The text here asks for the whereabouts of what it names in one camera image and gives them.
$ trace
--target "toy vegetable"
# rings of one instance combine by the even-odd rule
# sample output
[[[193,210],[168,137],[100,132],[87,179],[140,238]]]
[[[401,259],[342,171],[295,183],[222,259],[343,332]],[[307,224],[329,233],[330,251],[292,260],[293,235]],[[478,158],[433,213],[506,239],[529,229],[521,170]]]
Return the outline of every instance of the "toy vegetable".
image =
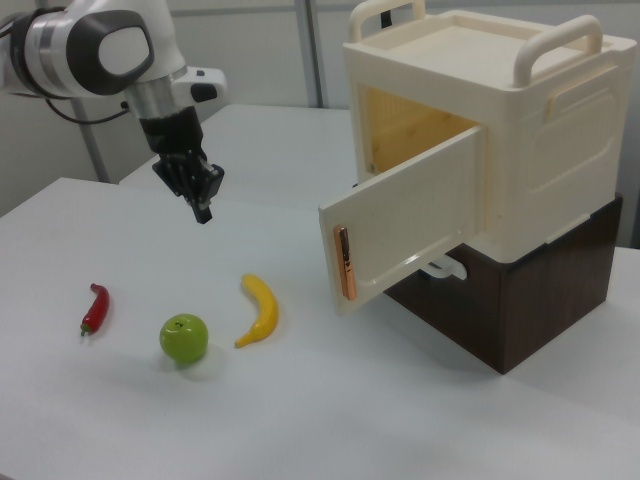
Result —
[[[80,324],[80,330],[82,331],[80,335],[83,337],[85,333],[96,333],[109,311],[109,291],[102,285],[95,283],[91,284],[91,290],[98,296]]]

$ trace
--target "open cabinet door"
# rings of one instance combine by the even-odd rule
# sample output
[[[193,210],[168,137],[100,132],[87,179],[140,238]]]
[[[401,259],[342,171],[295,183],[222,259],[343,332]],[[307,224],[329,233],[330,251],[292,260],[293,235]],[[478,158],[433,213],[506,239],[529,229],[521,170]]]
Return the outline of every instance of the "open cabinet door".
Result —
[[[473,127],[320,206],[339,314],[483,230],[485,136]]]

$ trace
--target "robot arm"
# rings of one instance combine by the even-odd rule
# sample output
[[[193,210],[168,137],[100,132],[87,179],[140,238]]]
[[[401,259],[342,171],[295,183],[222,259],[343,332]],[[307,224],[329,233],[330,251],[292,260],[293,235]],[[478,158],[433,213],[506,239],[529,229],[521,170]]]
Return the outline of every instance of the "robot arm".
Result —
[[[194,105],[225,93],[220,70],[186,66],[164,1],[76,0],[0,22],[0,92],[92,98],[124,92],[154,171],[199,223],[224,176],[201,147]]]

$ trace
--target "white table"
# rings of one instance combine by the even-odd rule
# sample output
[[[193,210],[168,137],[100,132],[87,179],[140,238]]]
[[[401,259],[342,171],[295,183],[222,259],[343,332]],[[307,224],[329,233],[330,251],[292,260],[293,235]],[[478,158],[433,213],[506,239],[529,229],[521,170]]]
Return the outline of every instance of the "white table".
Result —
[[[239,125],[271,118],[257,111]],[[287,115],[274,115],[284,144]],[[248,151],[230,133],[229,160]],[[309,156],[331,163],[322,150]],[[607,302],[501,376],[389,298],[336,317],[316,212],[277,192],[260,203],[225,195],[201,226],[168,191],[60,180],[0,220],[1,474],[640,478],[640,252],[618,249]],[[249,271],[271,285],[281,323],[235,350],[256,313],[239,286]],[[113,307],[81,342],[91,282],[110,289]],[[186,369],[158,344],[180,312],[211,334]]]

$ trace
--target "wooden base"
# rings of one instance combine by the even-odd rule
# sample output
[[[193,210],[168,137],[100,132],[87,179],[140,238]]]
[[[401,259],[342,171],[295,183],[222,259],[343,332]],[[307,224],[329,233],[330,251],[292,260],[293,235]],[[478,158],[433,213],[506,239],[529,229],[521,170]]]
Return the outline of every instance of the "wooden base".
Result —
[[[466,280],[417,272],[387,295],[500,373],[605,301],[622,198],[511,264],[466,245],[448,255]]]

